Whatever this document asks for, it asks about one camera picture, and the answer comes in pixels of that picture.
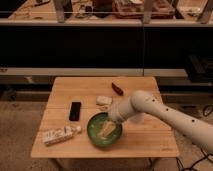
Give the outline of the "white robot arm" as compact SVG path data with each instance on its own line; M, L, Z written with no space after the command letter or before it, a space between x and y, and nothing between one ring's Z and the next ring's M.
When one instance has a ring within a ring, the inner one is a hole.
M159 118L213 155L213 125L168 107L159 102L153 94L142 90L133 92L128 98L109 107L108 118L98 136L107 137L117 125L140 113Z

